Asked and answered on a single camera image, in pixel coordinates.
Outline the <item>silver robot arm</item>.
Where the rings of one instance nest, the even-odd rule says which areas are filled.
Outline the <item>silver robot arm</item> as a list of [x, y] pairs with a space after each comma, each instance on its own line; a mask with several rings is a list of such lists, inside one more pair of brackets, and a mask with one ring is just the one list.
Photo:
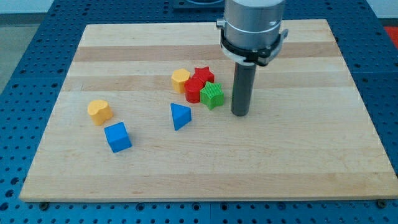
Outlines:
[[280, 30], [285, 0], [226, 0], [216, 22], [223, 53], [244, 65], [266, 66], [282, 49], [288, 30]]

